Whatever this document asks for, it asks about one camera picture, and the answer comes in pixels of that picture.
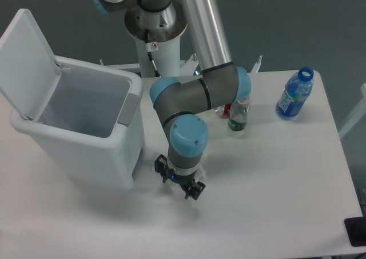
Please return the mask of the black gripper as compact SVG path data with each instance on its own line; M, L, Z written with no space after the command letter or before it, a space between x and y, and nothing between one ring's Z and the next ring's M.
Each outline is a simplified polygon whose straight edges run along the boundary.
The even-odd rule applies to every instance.
M167 158L162 154L160 154L154 161L154 170L162 177L163 183L170 180L176 184L179 184L184 189L186 200L189 197L197 200L206 187L204 183L195 181L194 175L197 170L196 168L169 168L167 167Z

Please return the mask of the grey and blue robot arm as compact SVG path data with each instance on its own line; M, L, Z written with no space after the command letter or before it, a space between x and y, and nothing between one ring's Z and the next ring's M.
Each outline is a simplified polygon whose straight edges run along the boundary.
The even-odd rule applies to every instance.
M153 66L156 82L150 99L168 140L166 156L159 156L155 171L164 181L180 185L186 197L197 199L205 189L195 180L208 142L208 127L198 114L237 102L250 94L243 67L233 64L216 0L94 0L103 13L125 10L128 32L143 42L149 63L164 42L190 28L201 78L181 83Z

